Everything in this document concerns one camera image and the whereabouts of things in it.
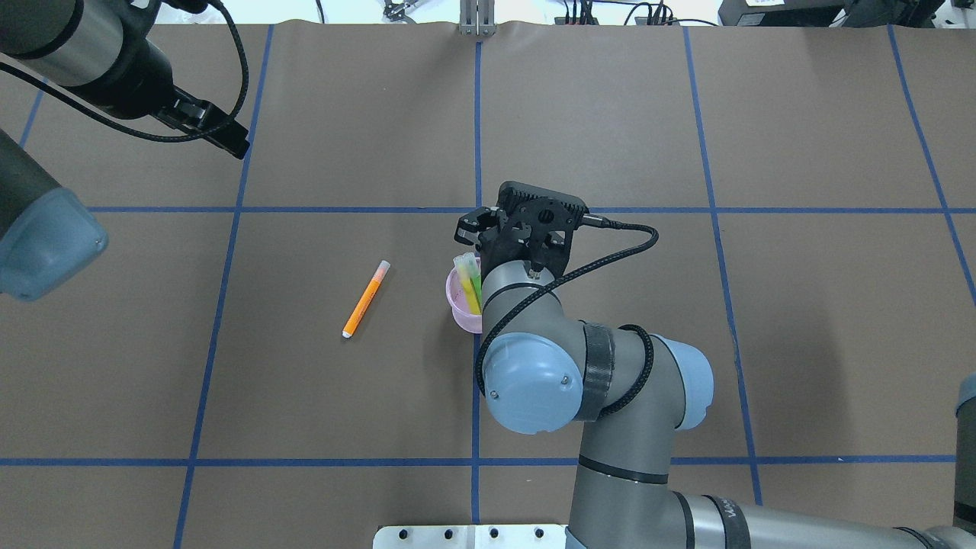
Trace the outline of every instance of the metal mounting plate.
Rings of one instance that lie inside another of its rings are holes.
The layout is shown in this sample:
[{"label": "metal mounting plate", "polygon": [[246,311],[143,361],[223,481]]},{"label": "metal mounting plate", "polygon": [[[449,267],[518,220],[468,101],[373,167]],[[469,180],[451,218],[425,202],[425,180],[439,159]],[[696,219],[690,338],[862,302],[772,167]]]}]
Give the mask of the metal mounting plate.
[{"label": "metal mounting plate", "polygon": [[[448,530],[450,539],[445,535]],[[399,526],[380,528],[373,537],[373,549],[563,549],[565,545],[563,525]]]}]

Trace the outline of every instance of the yellow marker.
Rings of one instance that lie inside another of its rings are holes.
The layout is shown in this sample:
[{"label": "yellow marker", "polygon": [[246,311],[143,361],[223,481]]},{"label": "yellow marker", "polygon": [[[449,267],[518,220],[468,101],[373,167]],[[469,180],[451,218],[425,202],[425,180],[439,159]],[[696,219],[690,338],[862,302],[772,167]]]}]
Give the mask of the yellow marker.
[{"label": "yellow marker", "polygon": [[461,282],[461,289],[465,290],[465,299],[468,300],[468,312],[472,315],[480,315],[481,307],[478,306],[478,296],[474,293],[474,286],[471,284],[471,277],[468,267],[462,256],[454,258],[454,268],[458,272],[458,281]]},{"label": "yellow marker", "polygon": [[343,327],[343,337],[346,339],[352,337],[352,334],[356,332],[359,321],[363,319],[363,315],[366,314],[366,309],[369,308],[370,302],[373,301],[376,291],[380,289],[380,283],[383,282],[383,277],[386,276],[388,269],[388,261],[381,261],[380,266],[376,268],[376,272],[373,273],[373,279],[369,281],[369,285],[363,291],[362,297],[359,298],[359,303],[356,304],[356,308],[352,310],[352,315],[349,315],[349,320],[346,321],[346,326]]}]

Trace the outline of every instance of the light blue joint cap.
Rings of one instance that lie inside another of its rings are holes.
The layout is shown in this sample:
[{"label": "light blue joint cap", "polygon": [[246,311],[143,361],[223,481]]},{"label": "light blue joint cap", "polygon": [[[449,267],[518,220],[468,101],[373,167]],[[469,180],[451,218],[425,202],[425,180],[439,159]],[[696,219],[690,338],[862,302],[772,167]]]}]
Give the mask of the light blue joint cap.
[{"label": "light blue joint cap", "polygon": [[68,189],[34,200],[0,238],[0,292],[34,301],[95,261],[108,234]]},{"label": "light blue joint cap", "polygon": [[488,410],[510,431],[557,431],[580,410],[580,368],[545,337],[522,332],[498,337],[488,347],[483,369]]},{"label": "light blue joint cap", "polygon": [[701,351],[690,345],[665,339],[657,334],[654,337],[660,339],[671,351],[684,384],[684,419],[676,431],[694,429],[705,421],[706,410],[712,405],[715,394],[712,365]]},{"label": "light blue joint cap", "polygon": [[976,399],[976,372],[970,374],[959,387],[959,405],[956,406],[956,415],[959,415],[963,404],[973,399]]},{"label": "light blue joint cap", "polygon": [[566,549],[587,549],[587,546],[580,543],[580,540],[566,527]]}]

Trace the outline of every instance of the metal bracket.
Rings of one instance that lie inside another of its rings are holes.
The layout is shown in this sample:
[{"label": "metal bracket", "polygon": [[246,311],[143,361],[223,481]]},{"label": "metal bracket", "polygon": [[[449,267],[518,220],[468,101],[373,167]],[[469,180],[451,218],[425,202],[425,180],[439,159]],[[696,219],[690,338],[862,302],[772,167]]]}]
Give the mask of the metal bracket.
[{"label": "metal bracket", "polygon": [[465,36],[495,34],[495,0],[461,0],[459,29]]},{"label": "metal bracket", "polygon": [[564,525],[452,525],[385,527],[373,549],[563,549]]}]

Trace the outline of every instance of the marker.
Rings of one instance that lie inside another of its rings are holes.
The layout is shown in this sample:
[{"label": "marker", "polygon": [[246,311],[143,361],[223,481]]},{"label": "marker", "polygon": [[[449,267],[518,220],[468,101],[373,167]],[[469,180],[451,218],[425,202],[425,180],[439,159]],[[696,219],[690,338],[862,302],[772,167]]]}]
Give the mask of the marker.
[{"label": "marker", "polygon": [[381,261],[380,266],[376,267],[376,272],[373,273],[373,279],[369,281],[366,290],[363,291],[362,297],[359,298],[359,303],[356,304],[356,308],[352,310],[352,315],[349,315],[349,320],[346,321],[346,326],[343,327],[343,337],[346,339],[356,333],[356,328],[359,327],[359,321],[363,319],[363,315],[366,314],[366,309],[369,308],[370,302],[376,296],[376,291],[380,289],[380,283],[383,282],[383,277],[386,276],[388,269],[389,261]]},{"label": "marker", "polygon": [[461,256],[465,260],[465,267],[468,269],[468,277],[471,279],[471,285],[474,286],[474,295],[478,298],[478,303],[481,303],[481,269],[478,268],[478,262],[474,258],[474,252],[468,252]]},{"label": "marker", "polygon": [[480,315],[481,307],[478,306],[478,297],[474,293],[474,286],[471,285],[471,278],[468,273],[468,266],[465,265],[464,257],[459,255],[454,258],[454,268],[458,271],[458,281],[461,283],[461,289],[465,291],[465,299],[468,301],[468,312],[472,315]]}]

